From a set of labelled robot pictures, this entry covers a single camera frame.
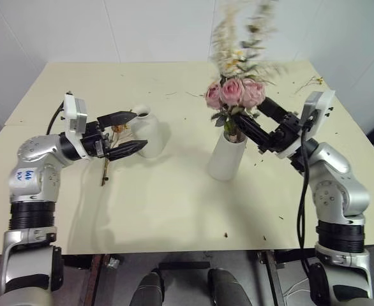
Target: pink rose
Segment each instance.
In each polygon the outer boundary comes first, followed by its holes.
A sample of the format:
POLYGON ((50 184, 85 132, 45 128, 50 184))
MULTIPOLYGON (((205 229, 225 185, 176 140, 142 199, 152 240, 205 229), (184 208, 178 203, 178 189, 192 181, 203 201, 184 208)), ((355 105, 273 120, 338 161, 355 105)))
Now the pink rose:
POLYGON ((221 101, 229 106, 237 105, 243 96, 243 83, 238 78, 230 78, 221 87, 221 101))
POLYGON ((219 110, 221 108, 220 85, 217 82, 212 83, 206 93, 207 106, 219 110))
POLYGON ((256 81, 245 78, 243 80, 245 92, 241 104, 246 108, 253 108, 258 106, 265 100, 265 87, 262 83, 256 83, 256 81))

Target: dried plant stem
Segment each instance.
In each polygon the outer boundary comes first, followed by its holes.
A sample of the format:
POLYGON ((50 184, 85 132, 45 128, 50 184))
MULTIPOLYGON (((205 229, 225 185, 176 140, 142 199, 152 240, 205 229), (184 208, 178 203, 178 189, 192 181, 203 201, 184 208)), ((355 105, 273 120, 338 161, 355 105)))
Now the dried plant stem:
MULTIPOLYGON (((110 138, 110 143, 113 142, 113 137, 115 136, 115 132, 112 133, 112 137, 110 138)), ((102 181, 100 183, 101 186, 104 186, 106 184, 107 174, 108 174, 108 165, 109 160, 105 157, 105 162, 103 163, 103 175, 102 175, 102 181)))
POLYGON ((320 78, 316 78, 315 76, 311 77, 310 80, 308 80, 308 82, 306 84, 304 84, 303 86, 300 86, 300 88, 295 91, 295 94, 297 94, 302 88, 306 87, 306 86, 309 86, 309 85, 322 85, 323 83, 323 78, 320 77, 320 78))

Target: black boot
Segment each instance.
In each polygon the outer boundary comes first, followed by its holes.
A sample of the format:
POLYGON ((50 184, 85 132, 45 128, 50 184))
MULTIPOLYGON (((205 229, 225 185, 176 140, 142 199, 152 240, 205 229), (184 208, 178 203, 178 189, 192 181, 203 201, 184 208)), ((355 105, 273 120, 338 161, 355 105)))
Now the black boot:
POLYGON ((161 306, 164 301, 164 282, 158 269, 147 274, 138 285, 130 306, 161 306))
POLYGON ((226 270, 210 269, 208 271, 208 286, 216 306, 252 306, 243 287, 226 270))

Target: twig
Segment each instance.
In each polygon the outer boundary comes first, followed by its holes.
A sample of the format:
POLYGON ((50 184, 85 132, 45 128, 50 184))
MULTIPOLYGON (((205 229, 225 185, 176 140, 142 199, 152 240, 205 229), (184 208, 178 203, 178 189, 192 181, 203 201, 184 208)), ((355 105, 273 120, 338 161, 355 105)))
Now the twig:
POLYGON ((306 82, 306 84, 304 84, 303 86, 300 86, 300 88, 299 88, 297 91, 295 91, 295 94, 297 94, 297 93, 298 93, 298 92, 299 92, 303 87, 308 86, 309 83, 310 83, 314 78, 315 78, 315 76, 311 77, 310 80, 308 80, 308 81, 306 82))
MULTIPOLYGON (((112 137, 110 138, 110 147, 112 147, 113 137, 115 136, 115 132, 112 133, 112 137)), ((107 173, 108 173, 108 165, 109 160, 105 157, 105 162, 103 164, 103 175, 102 175, 102 181, 100 183, 101 186, 104 186, 107 181, 107 173)))
POLYGON ((195 94, 192 94, 192 93, 190 93, 190 92, 188 92, 188 91, 186 91, 186 93, 189 94, 190 96, 193 96, 193 97, 196 97, 196 98, 199 97, 199 96, 196 96, 195 94))

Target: green leaf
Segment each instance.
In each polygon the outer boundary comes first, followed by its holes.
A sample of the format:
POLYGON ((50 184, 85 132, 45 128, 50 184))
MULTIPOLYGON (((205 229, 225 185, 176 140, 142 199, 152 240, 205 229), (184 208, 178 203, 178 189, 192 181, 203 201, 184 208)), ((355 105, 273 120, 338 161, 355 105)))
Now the green leaf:
POLYGON ((252 44, 249 41, 242 41, 241 42, 241 48, 248 49, 251 48, 252 44))
POLYGON ((247 75, 246 78, 250 78, 251 80, 257 81, 257 77, 255 75, 247 75))
POLYGON ((271 84, 271 85, 276 85, 275 83, 272 83, 271 81, 265 80, 264 78, 259 78, 258 82, 263 82, 263 83, 268 83, 268 84, 271 84))
POLYGON ((235 115, 236 113, 241 113, 244 110, 242 106, 235 106, 232 111, 231 115, 235 115))
POLYGON ((234 121, 228 120, 224 124, 224 131, 226 131, 228 134, 230 134, 231 132, 233 132, 233 130, 234 130, 234 121))
POLYGON ((227 81, 227 78, 221 75, 220 85, 223 86, 226 81, 227 81))
POLYGON ((226 116, 221 116, 220 118, 217 119, 217 121, 215 122, 215 126, 216 127, 220 127, 220 126, 223 126, 225 121, 227 121, 227 118, 226 116))
POLYGON ((220 118, 223 114, 222 113, 215 113, 214 115, 211 116, 211 120, 220 118))
POLYGON ((246 68, 246 70, 247 70, 247 71, 251 71, 252 69, 254 69, 254 68, 256 68, 256 67, 258 67, 258 64, 254 64, 254 65, 252 65, 252 66, 246 68))
POLYGON ((253 24, 248 24, 247 25, 247 29, 249 30, 249 32, 251 33, 256 33, 259 31, 259 27, 253 25, 253 24))
POLYGON ((241 67, 240 65, 236 65, 236 67, 241 70, 242 72, 246 72, 245 68, 241 67))
POLYGON ((271 6, 267 3, 267 4, 262 4, 260 8, 261 8, 261 13, 265 13, 271 8, 271 6))
POLYGON ((254 59, 257 56, 258 56, 258 54, 252 54, 252 55, 247 56, 245 59, 246 59, 246 61, 249 61, 250 59, 254 59))

